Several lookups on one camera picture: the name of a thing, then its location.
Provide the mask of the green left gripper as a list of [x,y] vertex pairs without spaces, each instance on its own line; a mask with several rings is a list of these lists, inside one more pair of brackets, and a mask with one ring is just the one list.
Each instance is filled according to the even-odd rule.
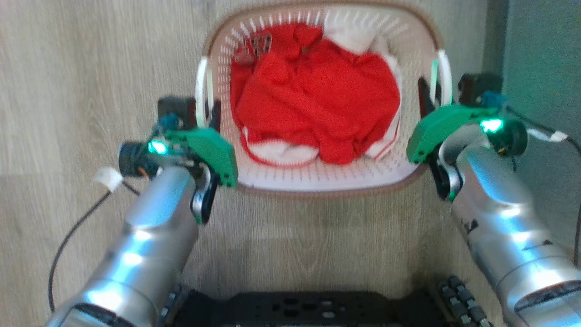
[[118,152],[118,167],[123,176],[152,179],[166,166],[183,166],[193,176],[207,168],[218,185],[234,188],[238,165],[234,147],[221,135],[220,100],[212,105],[211,128],[164,130],[154,128],[145,141],[126,141]]

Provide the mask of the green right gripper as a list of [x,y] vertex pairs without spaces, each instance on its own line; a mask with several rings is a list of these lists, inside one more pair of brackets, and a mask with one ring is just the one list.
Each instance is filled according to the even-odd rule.
[[485,137],[492,149],[503,157],[525,153],[529,141],[525,124],[505,118],[498,106],[445,105],[435,109],[425,77],[419,78],[418,87],[421,120],[405,151],[411,163],[427,162],[461,128],[468,128],[476,138]]

